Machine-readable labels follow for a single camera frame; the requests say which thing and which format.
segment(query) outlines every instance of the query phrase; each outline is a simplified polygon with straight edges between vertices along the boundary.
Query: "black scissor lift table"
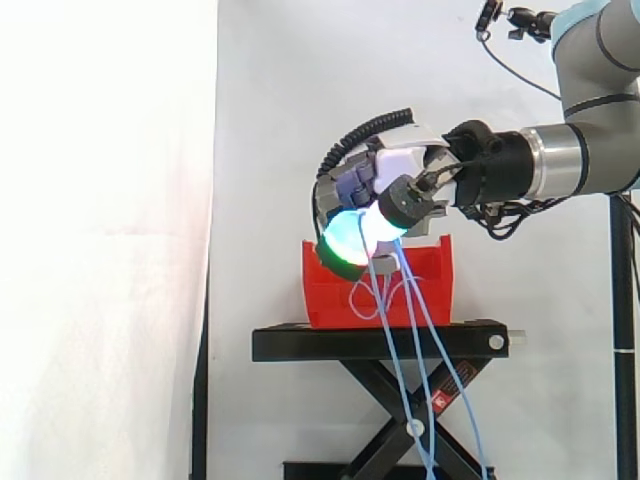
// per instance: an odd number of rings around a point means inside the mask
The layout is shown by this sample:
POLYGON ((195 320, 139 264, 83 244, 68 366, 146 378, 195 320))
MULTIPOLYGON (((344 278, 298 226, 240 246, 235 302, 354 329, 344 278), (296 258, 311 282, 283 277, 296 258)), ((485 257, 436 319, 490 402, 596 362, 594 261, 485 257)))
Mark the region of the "black scissor lift table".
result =
MULTIPOLYGON (((507 327, 492 320, 475 320, 436 327, 451 361, 466 387, 494 358, 509 356, 507 327)), ((400 359, 415 359, 411 329, 394 328, 400 359)), ((440 359, 427 328, 420 328, 425 358, 440 359)), ((307 324, 282 324, 253 331, 254 362, 338 361, 389 413, 390 418, 350 464, 284 462, 283 480, 424 480, 425 470, 397 466, 414 445, 407 433, 396 377, 381 363, 390 360, 382 329, 313 330, 307 324)), ((429 375, 436 419, 459 395, 444 362, 429 375)), ((412 414, 428 425, 427 399, 420 385, 407 392, 412 414)), ((436 477, 438 480, 480 480, 480 464, 436 420, 436 477)), ((428 435, 421 437, 429 449, 428 435)), ((495 479, 493 468, 490 478, 495 479)))

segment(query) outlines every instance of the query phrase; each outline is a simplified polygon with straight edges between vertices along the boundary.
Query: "red bin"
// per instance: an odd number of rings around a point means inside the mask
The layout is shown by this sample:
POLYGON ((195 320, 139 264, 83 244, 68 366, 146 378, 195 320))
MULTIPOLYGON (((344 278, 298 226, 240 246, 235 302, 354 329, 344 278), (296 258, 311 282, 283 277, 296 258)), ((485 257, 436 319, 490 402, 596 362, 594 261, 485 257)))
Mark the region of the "red bin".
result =
MULTIPOLYGON (((322 266, 312 242, 302 245, 302 276, 304 296, 307 306, 309 322, 318 329, 347 329, 347 328, 380 328, 380 316, 371 320, 358 317, 349 305, 349 294, 353 283, 344 280, 329 269, 322 266)), ((451 322, 451 306, 453 300, 453 258, 451 253, 451 237, 440 237, 440 244, 429 247, 405 249, 407 261, 411 266, 418 287, 425 299, 431 319, 435 325, 448 325, 451 322)), ((370 282, 368 275, 362 280, 370 282)), ((380 291, 383 287, 383 277, 378 276, 380 291)), ((391 277, 389 292, 402 282, 400 272, 391 277)), ((426 325, 426 320, 420 310, 418 300, 413 296, 413 306, 418 325, 426 325)), ((358 286, 353 294, 353 304, 361 314, 370 316, 376 311, 375 298, 358 286)), ((407 310, 404 287, 400 286, 387 312, 389 324, 392 327, 409 327, 409 312, 407 310)))

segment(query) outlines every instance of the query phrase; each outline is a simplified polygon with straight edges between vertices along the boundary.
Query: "black table top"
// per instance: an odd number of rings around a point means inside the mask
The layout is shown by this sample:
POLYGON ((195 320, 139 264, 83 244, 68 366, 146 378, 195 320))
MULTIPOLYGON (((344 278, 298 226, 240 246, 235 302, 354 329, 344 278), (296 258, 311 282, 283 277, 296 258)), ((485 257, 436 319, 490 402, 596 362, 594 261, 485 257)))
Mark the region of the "black table top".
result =
MULTIPOLYGON (((418 330, 425 358, 440 358, 429 329, 419 327, 418 330)), ((502 323, 474 320, 436 327, 436 330, 451 358, 509 356, 507 327, 502 323), (503 339, 503 345, 497 349, 489 342, 495 336, 503 339)), ((416 358, 411 329, 393 328, 392 334, 398 357, 416 358)), ((285 323, 254 330, 252 347, 254 362, 390 359, 382 328, 314 330, 306 323, 285 323)))

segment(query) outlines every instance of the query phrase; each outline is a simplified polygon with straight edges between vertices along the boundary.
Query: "white backdrop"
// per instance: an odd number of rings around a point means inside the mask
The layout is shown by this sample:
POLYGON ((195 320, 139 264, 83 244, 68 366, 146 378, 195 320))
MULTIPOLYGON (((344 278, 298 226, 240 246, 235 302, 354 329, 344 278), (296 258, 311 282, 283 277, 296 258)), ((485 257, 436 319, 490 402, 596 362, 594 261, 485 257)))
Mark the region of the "white backdrop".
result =
POLYGON ((187 478, 216 10, 0 1, 2 479, 187 478))
MULTIPOLYGON (((411 106, 438 132, 561 121, 553 99, 502 71, 475 41, 480 0, 223 0, 213 223, 213 479, 276 480, 283 460, 347 461, 386 418, 338 364, 252 364, 256 327, 305 318, 300 242, 327 149, 411 106)), ((560 10, 570 1, 529 1, 560 10)), ((557 89, 549 45, 493 46, 557 89)), ((494 318, 528 344, 470 387, 505 480, 614 476, 607 202, 580 198, 504 243, 453 211, 457 320, 494 318)), ((474 451, 460 404, 443 416, 474 451)), ((408 459, 417 463, 417 459, 408 459)))

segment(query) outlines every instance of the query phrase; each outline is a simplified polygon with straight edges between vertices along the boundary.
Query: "light blue cable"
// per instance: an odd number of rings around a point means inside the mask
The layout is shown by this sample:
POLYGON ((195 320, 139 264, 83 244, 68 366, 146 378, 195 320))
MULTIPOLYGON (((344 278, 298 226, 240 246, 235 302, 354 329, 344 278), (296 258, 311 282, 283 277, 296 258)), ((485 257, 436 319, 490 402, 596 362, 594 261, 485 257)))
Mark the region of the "light blue cable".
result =
MULTIPOLYGON (((365 252, 367 252, 368 251, 367 241, 364 237, 364 232, 362 231, 362 215, 360 215, 358 219, 358 230, 360 231, 360 237, 362 238, 362 245, 364 246, 364 250, 365 252)), ((369 274, 371 275, 372 279, 376 278, 376 271, 373 267, 373 262, 371 258, 369 258, 369 274)), ((382 320, 382 329, 384 330, 384 335, 387 339, 387 344, 389 345, 389 354, 391 355, 393 368, 396 371, 396 377, 398 379, 398 387, 400 390, 400 397, 402 398, 402 406, 404 408, 405 417, 407 418, 407 424, 411 429, 411 434, 413 435, 413 440, 415 441, 416 448, 418 449, 418 455, 420 455, 420 460, 422 460, 422 463, 424 464, 424 468, 427 471, 427 479, 435 478, 433 474, 433 464, 429 463, 427 452, 425 451, 424 446, 420 441, 420 437, 418 436, 418 431, 416 430, 416 426, 413 422, 413 415, 411 414, 411 407, 409 406, 409 398, 407 397, 407 388, 405 386, 402 369, 400 368, 400 360, 398 359, 398 352, 396 351, 396 346, 393 343, 391 329, 389 328, 389 322, 387 320, 387 312, 385 311, 385 304, 380 295, 378 282, 372 280, 371 286, 373 287, 373 296, 376 299, 378 312, 380 313, 380 319, 382 320)))
MULTIPOLYGON (((385 275, 383 278, 384 278, 384 282, 382 286, 382 299, 384 300, 384 303, 385 303, 385 311, 388 312, 389 309, 391 308, 393 297, 395 297, 396 292, 400 287, 404 285, 404 283, 398 282, 396 285, 393 286, 393 288, 391 288, 391 290, 389 290, 389 287, 391 286, 391 275, 385 275)), ((424 278, 416 277, 416 280, 424 280, 424 278)), ((349 292, 349 297, 347 299, 349 301, 349 306, 351 307, 351 311, 356 317, 362 320, 373 320, 378 316, 377 308, 373 313, 369 315, 365 315, 360 310, 358 310, 356 305, 353 303, 353 296, 356 293, 356 290, 358 289, 358 287, 364 288, 367 292, 369 292, 369 295, 373 297, 373 290, 371 290, 371 287, 367 285, 363 280, 358 280, 356 283, 353 284, 353 287, 351 288, 351 291, 349 292)))
POLYGON ((438 347, 438 350, 440 351, 440 355, 442 355, 442 360, 444 361, 445 365, 449 369, 449 372, 453 377, 453 381, 455 382, 456 387, 458 388, 458 391, 462 396, 462 400, 464 401, 465 407, 467 408, 467 412, 469 413, 471 428, 473 429, 473 435, 475 436, 476 444, 478 445, 478 456, 480 457, 479 460, 480 460, 480 467, 482 469, 482 480, 488 480, 489 477, 487 474, 487 463, 485 461, 484 449, 482 448, 482 439, 480 438, 480 429, 478 428, 478 424, 476 422, 476 417, 473 413, 471 402, 469 401, 469 397, 465 392, 464 386, 462 385, 462 381, 458 376, 458 372, 456 372, 456 369, 453 367, 453 364, 451 363, 451 359, 449 358, 449 354, 447 353, 447 350, 444 348, 444 345, 440 340, 440 336, 438 335, 438 332, 433 326, 433 322, 431 321, 431 317, 429 316, 429 311, 427 310, 427 305, 425 304, 424 298, 422 297, 422 293, 418 288, 418 284, 413 278, 413 273, 411 272, 411 267, 407 262, 407 257, 405 257, 404 251, 402 250, 401 246, 400 248, 398 248, 397 244, 395 246, 396 246, 396 254, 398 255, 398 259, 400 261, 401 270, 403 270, 404 272, 403 278, 407 278, 411 283, 411 287, 413 288, 416 298, 418 299, 418 303, 420 304, 420 309, 422 310, 422 314, 424 315, 424 318, 427 321, 427 326, 429 327, 429 331, 433 336, 433 341, 438 347))
MULTIPOLYGON (((393 242, 396 249, 402 251, 402 243, 400 239, 396 239, 393 242)), ((424 355, 422 354, 422 344, 420 343, 420 335, 418 334, 418 326, 416 322, 416 313, 413 310, 413 301, 411 300, 411 290, 409 288, 409 281, 407 279, 407 272, 401 268, 402 273, 402 285, 404 285, 404 296, 407 299, 407 310, 409 310, 409 319, 411 320, 411 333, 413 334, 413 343, 416 347, 416 356, 418 357, 418 370, 420 370, 420 379, 422 380, 422 386, 424 388, 425 402, 427 403, 427 414, 429 415, 429 465, 435 464, 435 452, 436 452, 436 419, 433 413, 433 405, 431 404, 431 389, 429 388, 429 376, 427 375, 427 369, 424 366, 424 355)))

